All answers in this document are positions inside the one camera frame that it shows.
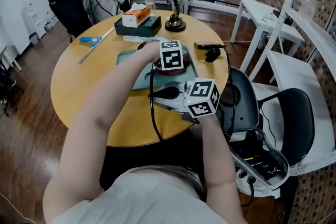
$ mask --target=yellow tabletop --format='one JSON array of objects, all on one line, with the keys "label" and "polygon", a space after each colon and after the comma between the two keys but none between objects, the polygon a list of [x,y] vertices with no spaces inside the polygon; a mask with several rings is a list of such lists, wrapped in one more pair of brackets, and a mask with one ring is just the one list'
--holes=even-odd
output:
[{"label": "yellow tabletop", "polygon": [[[205,61],[206,50],[194,47],[195,41],[217,42],[222,44],[220,37],[203,22],[181,14],[187,24],[185,31],[172,33],[164,28],[164,23],[172,12],[157,10],[156,16],[162,18],[162,28],[158,36],[166,39],[177,39],[186,45],[193,59],[197,74],[200,78],[216,80],[221,92],[228,78],[227,58],[224,50],[222,55],[213,63]],[[103,36],[119,16],[107,19],[84,32],[80,37]],[[134,50],[137,43],[123,40],[112,32],[84,61],[78,61],[90,50],[89,44],[81,44],[79,37],[74,40],[59,58],[51,80],[51,100],[55,111],[62,122],[70,127],[75,115],[83,106],[88,94],[97,82],[116,66],[120,52]],[[130,97],[113,124],[108,139],[109,146],[140,146],[159,141],[151,121],[149,90],[132,91]],[[192,126],[182,121],[178,112],[167,111],[155,106],[155,120],[162,137],[167,139],[175,136]]]}]

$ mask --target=tray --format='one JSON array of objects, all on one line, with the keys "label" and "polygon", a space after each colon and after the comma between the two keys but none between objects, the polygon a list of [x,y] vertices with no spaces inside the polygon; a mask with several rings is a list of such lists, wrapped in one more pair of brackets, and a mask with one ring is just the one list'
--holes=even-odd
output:
[{"label": "tray", "polygon": [[[184,45],[182,45],[182,50],[183,54],[189,54],[188,48]],[[130,57],[133,53],[135,53],[136,50],[127,50],[123,51],[118,54],[117,57],[117,65],[120,64],[121,62],[125,61],[128,57]],[[145,75],[150,72],[152,69],[152,63],[149,63],[140,73],[137,81],[135,82],[133,86],[133,90],[145,90],[149,89],[149,82],[150,82],[150,77],[148,76],[145,79]],[[194,63],[187,68],[186,73],[180,74],[177,76],[162,76],[156,74],[154,76],[154,88],[160,87],[168,82],[172,81],[178,81],[178,82],[186,82],[187,80],[195,80],[197,78],[197,72],[194,66]]]}]

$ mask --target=blue tool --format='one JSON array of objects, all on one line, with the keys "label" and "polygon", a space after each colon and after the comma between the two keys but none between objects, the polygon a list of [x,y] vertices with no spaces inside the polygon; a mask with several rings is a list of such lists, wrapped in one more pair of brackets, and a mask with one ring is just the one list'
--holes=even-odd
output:
[{"label": "blue tool", "polygon": [[90,42],[91,47],[94,47],[103,37],[81,37],[79,42]]}]

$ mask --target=wooden floor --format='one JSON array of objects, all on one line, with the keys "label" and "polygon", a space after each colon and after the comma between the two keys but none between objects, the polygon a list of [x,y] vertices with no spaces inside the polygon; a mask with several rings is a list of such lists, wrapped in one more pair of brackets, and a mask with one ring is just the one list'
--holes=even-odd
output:
[{"label": "wooden floor", "polygon": [[[208,24],[222,40],[230,39],[235,15],[200,8],[192,8],[190,15]],[[254,31],[254,24],[242,19],[237,40],[252,40]],[[23,70],[18,72],[14,68],[11,74],[25,92],[16,99],[18,111],[10,111],[9,118],[0,119],[0,192],[36,223],[44,223],[43,193],[56,171],[67,132],[51,103],[50,82],[57,60],[69,43],[67,32],[59,23],[19,59]],[[240,66],[247,49],[248,43],[228,46],[232,66]],[[259,75],[257,81],[265,83],[266,77],[268,75]],[[248,200],[249,197],[241,195],[242,203]],[[244,209],[244,215],[250,224],[273,224],[281,210],[282,206],[273,198],[256,198]],[[0,216],[0,223],[29,222],[2,197]]]}]

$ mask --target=black plastic chair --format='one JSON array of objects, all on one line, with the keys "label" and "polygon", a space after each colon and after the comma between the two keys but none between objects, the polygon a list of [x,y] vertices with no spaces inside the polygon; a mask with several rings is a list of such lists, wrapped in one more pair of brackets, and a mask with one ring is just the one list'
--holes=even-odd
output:
[{"label": "black plastic chair", "polygon": [[262,105],[278,98],[284,122],[283,145],[281,152],[290,166],[299,163],[310,151],[314,136],[314,117],[309,97],[300,89],[287,89],[263,100],[257,101],[252,83],[237,68],[231,68],[233,86],[228,82],[220,96],[220,106],[224,110],[223,131],[230,127],[233,115],[233,96],[235,90],[236,115],[234,132],[262,129],[263,117],[259,110]]},{"label": "black plastic chair", "polygon": [[48,0],[51,10],[64,25],[70,35],[78,37],[93,24],[82,0]]}]

